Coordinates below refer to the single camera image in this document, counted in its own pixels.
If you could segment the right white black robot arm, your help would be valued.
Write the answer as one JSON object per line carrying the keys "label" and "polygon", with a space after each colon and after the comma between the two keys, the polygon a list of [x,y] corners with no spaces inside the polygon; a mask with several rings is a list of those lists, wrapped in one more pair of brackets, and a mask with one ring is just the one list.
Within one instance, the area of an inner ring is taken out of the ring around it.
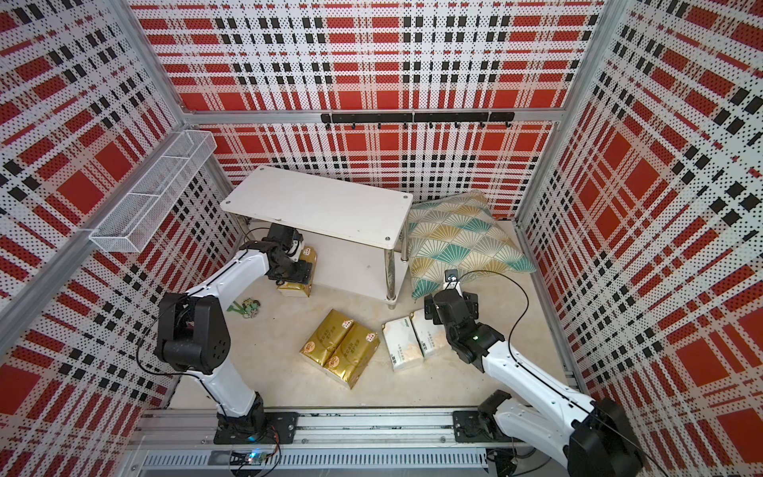
{"label": "right white black robot arm", "polygon": [[501,382],[484,405],[488,429],[538,449],[570,476],[636,476],[646,464],[624,409],[574,391],[479,321],[478,297],[448,288],[424,298],[424,316],[444,327],[464,363]]}

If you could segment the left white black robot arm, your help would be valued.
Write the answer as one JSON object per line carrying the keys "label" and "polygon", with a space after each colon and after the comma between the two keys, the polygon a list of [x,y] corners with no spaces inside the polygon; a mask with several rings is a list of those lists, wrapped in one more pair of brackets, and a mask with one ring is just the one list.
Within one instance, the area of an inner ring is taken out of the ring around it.
{"label": "left white black robot arm", "polygon": [[180,376],[196,379],[215,402],[222,430],[252,440],[267,433],[264,404],[230,361],[232,338],[225,312],[250,284],[308,282],[302,238],[248,242],[220,271],[160,302],[154,355]]}

